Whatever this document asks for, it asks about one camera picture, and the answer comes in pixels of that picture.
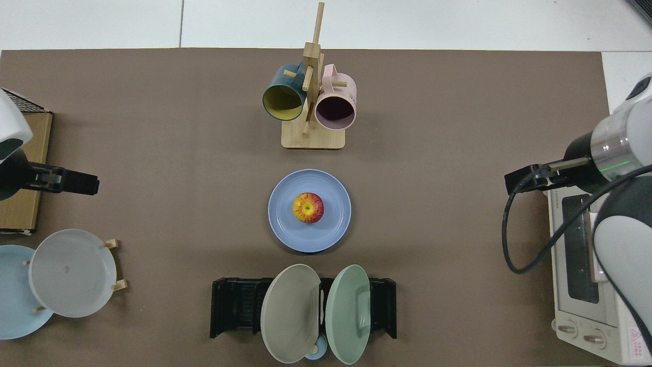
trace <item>apple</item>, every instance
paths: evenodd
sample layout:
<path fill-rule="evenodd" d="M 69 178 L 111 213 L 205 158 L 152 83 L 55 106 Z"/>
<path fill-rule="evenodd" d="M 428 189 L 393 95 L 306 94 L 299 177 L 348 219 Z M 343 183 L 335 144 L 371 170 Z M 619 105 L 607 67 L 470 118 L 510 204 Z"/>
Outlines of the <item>apple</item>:
<path fill-rule="evenodd" d="M 324 215 L 324 202 L 315 193 L 302 193 L 294 199 L 292 210 L 303 223 L 315 223 Z"/>

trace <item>white floor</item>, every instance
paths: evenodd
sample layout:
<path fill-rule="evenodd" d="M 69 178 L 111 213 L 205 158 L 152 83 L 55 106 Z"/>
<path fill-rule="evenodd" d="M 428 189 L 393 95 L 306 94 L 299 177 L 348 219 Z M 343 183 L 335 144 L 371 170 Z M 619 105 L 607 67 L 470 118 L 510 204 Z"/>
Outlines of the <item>white floor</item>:
<path fill-rule="evenodd" d="M 325 0 L 324 48 L 600 51 L 613 110 L 652 71 L 624 0 Z M 302 48 L 316 0 L 0 0 L 0 50 Z"/>

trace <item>plate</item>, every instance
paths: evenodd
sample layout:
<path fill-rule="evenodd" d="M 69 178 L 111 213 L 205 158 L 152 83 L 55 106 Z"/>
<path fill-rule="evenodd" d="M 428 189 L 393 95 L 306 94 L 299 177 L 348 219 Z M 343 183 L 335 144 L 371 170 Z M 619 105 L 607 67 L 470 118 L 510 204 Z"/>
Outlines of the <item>plate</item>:
<path fill-rule="evenodd" d="M 37 300 L 66 317 L 97 312 L 111 298 L 116 271 L 104 241 L 79 229 L 51 234 L 37 247 L 29 285 Z"/>
<path fill-rule="evenodd" d="M 260 332 L 265 347 L 279 362 L 294 363 L 307 355 L 319 336 L 319 276 L 295 264 L 279 273 L 265 293 Z"/>
<path fill-rule="evenodd" d="M 301 193 L 315 193 L 324 203 L 324 215 L 315 223 L 303 223 L 292 212 Z M 306 169 L 288 174 L 272 191 L 267 207 L 276 237 L 291 249 L 315 253 L 337 243 L 351 221 L 351 199 L 342 183 L 322 170 Z"/>
<path fill-rule="evenodd" d="M 43 326 L 52 311 L 32 312 L 40 307 L 29 288 L 29 267 L 34 250 L 17 245 L 0 246 L 0 340 L 16 339 Z"/>
<path fill-rule="evenodd" d="M 326 299 L 326 338 L 333 354 L 344 364 L 363 355 L 371 333 L 371 289 L 360 265 L 343 269 Z"/>

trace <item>green plate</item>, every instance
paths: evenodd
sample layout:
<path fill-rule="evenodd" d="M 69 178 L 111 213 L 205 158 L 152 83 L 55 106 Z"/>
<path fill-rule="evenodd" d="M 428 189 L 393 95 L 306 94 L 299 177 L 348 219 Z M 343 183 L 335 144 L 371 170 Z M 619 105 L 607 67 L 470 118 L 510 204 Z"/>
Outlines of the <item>green plate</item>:
<path fill-rule="evenodd" d="M 350 265 L 335 278 L 326 301 L 326 337 L 333 354 L 344 364 L 363 355 L 371 332 L 369 277 L 360 265 Z"/>

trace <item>blue mug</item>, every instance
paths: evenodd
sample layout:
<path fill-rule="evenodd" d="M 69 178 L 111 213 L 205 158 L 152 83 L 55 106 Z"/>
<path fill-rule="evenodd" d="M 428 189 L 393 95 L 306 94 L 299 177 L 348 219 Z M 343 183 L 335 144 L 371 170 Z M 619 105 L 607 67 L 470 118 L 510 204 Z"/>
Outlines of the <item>blue mug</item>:
<path fill-rule="evenodd" d="M 289 121 L 298 118 L 306 101 L 303 63 L 287 64 L 279 68 L 263 94 L 263 106 L 273 118 Z"/>

